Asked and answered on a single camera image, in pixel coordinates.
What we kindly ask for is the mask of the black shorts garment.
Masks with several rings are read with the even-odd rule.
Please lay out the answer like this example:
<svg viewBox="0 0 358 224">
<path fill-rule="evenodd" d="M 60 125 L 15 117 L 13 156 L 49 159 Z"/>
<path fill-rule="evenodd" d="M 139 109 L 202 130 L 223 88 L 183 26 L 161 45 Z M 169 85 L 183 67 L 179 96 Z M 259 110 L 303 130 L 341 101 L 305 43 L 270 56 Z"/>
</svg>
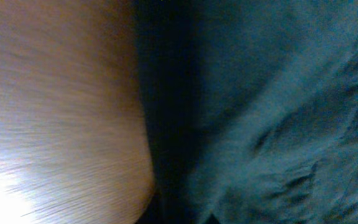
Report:
<svg viewBox="0 0 358 224">
<path fill-rule="evenodd" d="M 358 223 L 358 0 L 134 6 L 164 223 Z"/>
</svg>

